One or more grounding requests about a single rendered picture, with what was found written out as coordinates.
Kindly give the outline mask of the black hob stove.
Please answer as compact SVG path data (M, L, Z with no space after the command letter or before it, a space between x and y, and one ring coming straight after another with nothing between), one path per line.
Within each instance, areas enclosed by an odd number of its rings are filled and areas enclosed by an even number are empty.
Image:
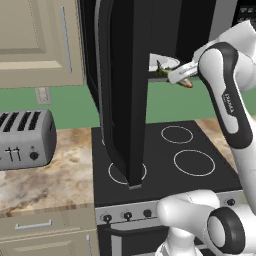
M100 256L155 256L169 228L156 213L159 200L194 190L211 190L222 207L234 199L247 202L239 175L194 121L149 124L145 128L142 185L131 189L108 156L101 131L92 131L94 205ZM146 218L143 211L150 209ZM131 212L130 221L123 214ZM109 224L103 216L110 214ZM131 230L164 226L167 232L115 236L106 228ZM216 256L198 238L194 245L203 256Z

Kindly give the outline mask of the beige drawer front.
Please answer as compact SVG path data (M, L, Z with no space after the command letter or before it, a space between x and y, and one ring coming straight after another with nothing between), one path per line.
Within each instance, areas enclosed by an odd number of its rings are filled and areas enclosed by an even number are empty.
M16 231L16 224L28 225L45 223L52 220L52 226ZM90 230L96 228L94 210L92 208L79 208L72 210L33 214L27 216L8 217L0 219L0 237L41 234L68 230Z

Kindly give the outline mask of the grey toaster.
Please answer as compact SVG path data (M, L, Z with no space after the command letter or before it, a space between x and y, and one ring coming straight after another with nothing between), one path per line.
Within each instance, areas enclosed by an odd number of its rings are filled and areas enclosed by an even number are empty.
M0 171L48 165L56 144L50 110L0 112Z

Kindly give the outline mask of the beige base cupboard door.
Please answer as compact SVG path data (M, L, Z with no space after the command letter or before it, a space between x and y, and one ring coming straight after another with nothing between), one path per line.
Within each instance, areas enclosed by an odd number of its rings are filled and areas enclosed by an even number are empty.
M0 256L88 256L86 235L93 256L100 256L96 230L27 237L0 243Z

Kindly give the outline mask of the white plate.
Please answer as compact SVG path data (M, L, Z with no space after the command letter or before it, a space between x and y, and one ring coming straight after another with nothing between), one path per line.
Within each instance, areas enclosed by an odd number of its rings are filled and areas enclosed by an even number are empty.
M149 59L149 71L153 72L157 70L157 63L160 63L163 68L176 68L180 65L180 61L175 58L162 56L158 54L150 54Z

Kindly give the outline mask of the beige wall cupboard door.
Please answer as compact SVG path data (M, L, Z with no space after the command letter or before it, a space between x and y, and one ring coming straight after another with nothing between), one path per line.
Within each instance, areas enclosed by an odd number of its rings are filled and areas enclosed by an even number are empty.
M72 73L60 6L65 8ZM0 0L0 88L81 85L84 75L78 0Z

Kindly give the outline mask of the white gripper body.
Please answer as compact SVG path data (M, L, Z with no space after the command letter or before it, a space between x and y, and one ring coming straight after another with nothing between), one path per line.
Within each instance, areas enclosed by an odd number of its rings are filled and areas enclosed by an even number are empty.
M190 76L193 76L197 73L198 63L191 61L186 63L175 70L172 70L168 73L168 80L171 84L176 84Z

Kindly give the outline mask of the green fish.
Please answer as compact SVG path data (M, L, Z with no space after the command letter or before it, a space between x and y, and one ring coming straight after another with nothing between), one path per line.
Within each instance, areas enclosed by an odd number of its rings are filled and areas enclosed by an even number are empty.
M168 77L168 74L172 71L172 68L170 67L167 67L167 68L164 68L160 62L157 62L157 70L155 71L155 75L156 76L163 76L163 77ZM180 86L183 86L183 87L186 87L186 88L192 88L193 87L193 84L192 82L185 78L181 81L178 82L178 85Z

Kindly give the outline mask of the white wall socket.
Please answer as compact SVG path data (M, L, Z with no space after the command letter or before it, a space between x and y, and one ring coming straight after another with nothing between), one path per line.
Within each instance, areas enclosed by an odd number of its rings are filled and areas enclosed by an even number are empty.
M35 89L37 102L41 105L50 105L52 98L48 87L38 87Z

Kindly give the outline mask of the black microwave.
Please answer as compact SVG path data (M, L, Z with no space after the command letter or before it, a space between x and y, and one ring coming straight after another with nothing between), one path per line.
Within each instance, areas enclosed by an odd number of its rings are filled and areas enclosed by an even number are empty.
M97 58L95 44L96 0L80 0L84 32L87 84L96 88ZM185 0L177 30L155 29L158 54L178 59L181 66L193 61L195 51L218 38L223 32L245 21L256 23L256 0Z

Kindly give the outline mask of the black microwave door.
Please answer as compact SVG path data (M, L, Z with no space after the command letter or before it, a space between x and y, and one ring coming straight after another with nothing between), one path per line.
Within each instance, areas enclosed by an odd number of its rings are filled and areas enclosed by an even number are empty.
M131 189L142 185L150 54L155 29L174 33L185 0L96 0L95 44L101 131Z

